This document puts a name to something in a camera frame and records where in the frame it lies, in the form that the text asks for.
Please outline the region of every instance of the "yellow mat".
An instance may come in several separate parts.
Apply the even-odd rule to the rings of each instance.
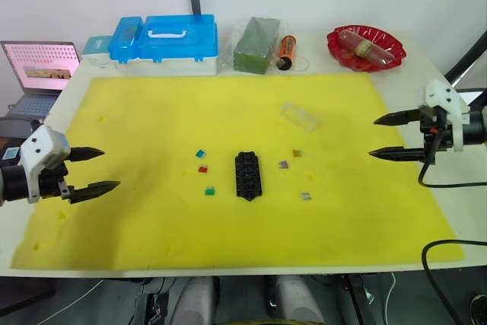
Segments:
[[[320,126],[302,132],[283,119],[288,101],[318,116]],[[360,74],[94,79],[68,140],[106,154],[69,164],[67,180],[122,183],[73,206],[38,203],[12,266],[418,263],[426,243],[454,235],[430,190],[416,183],[414,163],[368,155],[403,144],[395,128],[372,123],[384,113]],[[199,149],[204,158],[195,156]],[[252,202],[235,194],[239,151],[259,157],[263,195]],[[279,169],[280,161],[289,169]],[[207,186],[214,196],[205,196]],[[430,259],[461,257],[459,247],[446,246]]]

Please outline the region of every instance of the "red plate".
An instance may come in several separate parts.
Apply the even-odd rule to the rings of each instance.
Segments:
[[[371,64],[366,59],[356,56],[352,51],[338,43],[338,33],[343,30],[351,30],[352,32],[358,33],[360,36],[372,41],[386,51],[389,51],[394,55],[394,61],[385,66],[377,66]],[[387,32],[369,26],[338,27],[335,28],[332,33],[329,33],[326,38],[328,39],[329,53],[331,53],[341,65],[351,68],[356,72],[378,72],[380,70],[395,68],[396,66],[401,65],[402,60],[406,57],[406,51],[404,51],[401,42]]]

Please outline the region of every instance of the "shoe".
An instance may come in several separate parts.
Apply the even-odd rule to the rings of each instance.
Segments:
[[[487,325],[487,295],[477,295],[470,302],[472,325]]]

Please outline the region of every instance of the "white handle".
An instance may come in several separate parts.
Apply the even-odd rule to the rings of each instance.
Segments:
[[[152,33],[152,30],[147,32],[149,38],[184,38],[186,36],[186,30],[182,33]]]

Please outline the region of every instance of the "laptop keyboard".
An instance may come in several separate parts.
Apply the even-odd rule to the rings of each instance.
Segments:
[[[10,110],[10,113],[45,117],[49,114],[55,102],[56,99],[23,97]]]

